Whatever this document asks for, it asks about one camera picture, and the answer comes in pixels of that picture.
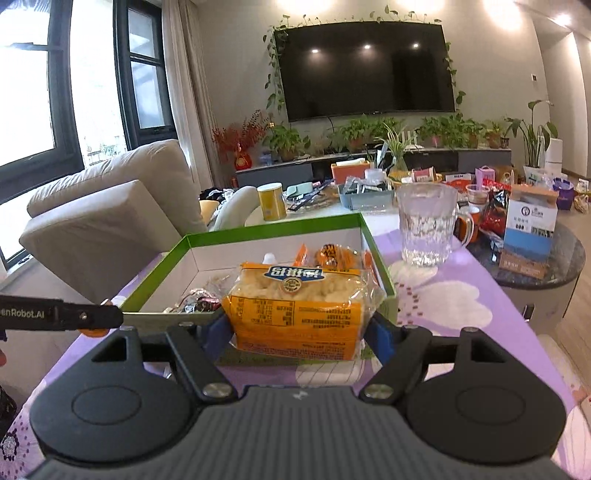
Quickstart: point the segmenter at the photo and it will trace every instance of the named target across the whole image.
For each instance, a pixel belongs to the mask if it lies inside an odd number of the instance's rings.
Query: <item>water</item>
[[[455,215],[423,216],[400,211],[402,258],[417,267],[434,267],[452,252]]]

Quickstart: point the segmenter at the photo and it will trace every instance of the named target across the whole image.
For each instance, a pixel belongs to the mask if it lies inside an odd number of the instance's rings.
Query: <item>orange mug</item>
[[[478,238],[478,227],[480,226],[482,212],[478,207],[472,205],[460,208],[460,212],[465,215],[470,215],[472,220],[474,220],[474,233],[472,234],[472,238],[470,238],[470,243],[474,243]],[[459,238],[465,238],[467,235],[468,224],[462,219],[462,217],[459,217],[459,221]]]

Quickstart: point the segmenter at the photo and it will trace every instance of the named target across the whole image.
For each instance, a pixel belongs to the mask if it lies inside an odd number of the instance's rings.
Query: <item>red decorative plant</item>
[[[268,129],[269,119],[257,110],[242,122],[242,126],[233,124],[227,128],[214,128],[213,141],[217,144],[222,159],[227,160],[228,153],[237,156],[254,147],[265,137]]]

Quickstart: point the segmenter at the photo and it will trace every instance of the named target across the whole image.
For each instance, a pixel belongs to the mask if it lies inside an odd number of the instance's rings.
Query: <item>sofa cushion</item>
[[[27,212],[34,218],[72,200],[133,180],[144,184],[180,235],[207,232],[199,192],[178,140],[143,145],[53,181],[37,189]]]

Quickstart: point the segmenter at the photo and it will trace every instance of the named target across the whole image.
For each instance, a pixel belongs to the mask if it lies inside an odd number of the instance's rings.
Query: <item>cardboard box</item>
[[[141,333],[162,332],[182,321],[209,323],[216,314],[162,312],[190,290],[205,286],[210,278],[228,275],[243,262],[262,262],[266,253],[273,253],[279,264],[291,265],[302,244],[310,249],[340,244],[369,251],[378,283],[388,295],[379,311],[396,322],[398,299],[387,266],[363,216],[353,213],[187,235],[121,305],[124,323]]]
[[[558,193],[513,185],[500,267],[542,280],[552,250]]]

